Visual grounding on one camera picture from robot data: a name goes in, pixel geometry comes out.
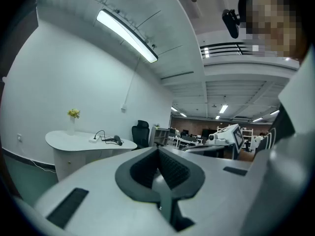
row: power strip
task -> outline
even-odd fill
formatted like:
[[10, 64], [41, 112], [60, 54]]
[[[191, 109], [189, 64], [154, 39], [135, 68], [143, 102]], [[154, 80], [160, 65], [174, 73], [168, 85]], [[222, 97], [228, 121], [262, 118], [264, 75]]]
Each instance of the power strip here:
[[94, 136], [92, 136], [89, 138], [89, 143], [96, 144], [99, 138], [100, 136], [96, 136], [96, 139], [94, 139]]

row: flower vase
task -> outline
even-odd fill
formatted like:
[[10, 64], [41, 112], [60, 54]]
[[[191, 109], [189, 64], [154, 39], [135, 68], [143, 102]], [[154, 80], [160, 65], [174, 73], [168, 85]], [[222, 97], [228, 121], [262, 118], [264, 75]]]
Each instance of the flower vase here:
[[75, 118], [70, 116], [70, 120], [69, 120], [69, 123], [68, 123], [68, 129], [67, 129], [67, 134], [69, 136], [73, 136], [74, 135], [74, 121], [75, 121]]

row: ceiling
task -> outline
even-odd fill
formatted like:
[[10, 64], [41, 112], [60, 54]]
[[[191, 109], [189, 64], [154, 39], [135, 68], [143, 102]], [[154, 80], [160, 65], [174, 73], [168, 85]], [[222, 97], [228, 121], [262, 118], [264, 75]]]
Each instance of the ceiling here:
[[298, 69], [296, 62], [277, 57], [215, 57], [202, 59], [199, 46], [229, 41], [221, 19], [223, 9], [237, 9], [238, 0], [38, 0], [102, 29], [122, 48], [138, 53], [96, 20], [99, 11], [116, 15], [149, 46], [156, 45], [158, 61], [141, 60], [174, 94], [173, 106], [188, 118], [213, 120], [223, 104], [221, 120], [248, 122], [279, 107], [278, 95]]

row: wall socket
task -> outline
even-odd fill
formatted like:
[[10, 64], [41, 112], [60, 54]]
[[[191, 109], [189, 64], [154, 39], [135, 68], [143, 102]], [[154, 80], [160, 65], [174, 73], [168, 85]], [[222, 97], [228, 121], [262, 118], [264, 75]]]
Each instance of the wall socket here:
[[17, 134], [17, 138], [19, 142], [22, 142], [22, 135], [21, 134]]

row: white wall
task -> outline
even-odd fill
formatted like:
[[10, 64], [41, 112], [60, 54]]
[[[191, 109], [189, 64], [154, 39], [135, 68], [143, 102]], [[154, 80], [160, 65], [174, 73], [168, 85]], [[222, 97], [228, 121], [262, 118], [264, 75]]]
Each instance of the white wall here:
[[[70, 28], [68, 15], [57, 18]], [[13, 153], [53, 164], [45, 135], [66, 130], [66, 113], [71, 108], [81, 110], [77, 131], [104, 129], [109, 135], [132, 140], [131, 127], [138, 119], [146, 120], [150, 128], [156, 123], [168, 127], [172, 95], [143, 62], [131, 84], [127, 111], [122, 113], [137, 56], [110, 39], [101, 42], [98, 29], [73, 20], [76, 35], [66, 27], [40, 20], [11, 67], [2, 95], [0, 132], [2, 146]], [[80, 34], [89, 42], [78, 37]], [[94, 45], [93, 39], [99, 42]], [[114, 55], [120, 55], [123, 62], [99, 48], [101, 45], [115, 50]], [[22, 144], [17, 142], [17, 133], [23, 137]]]

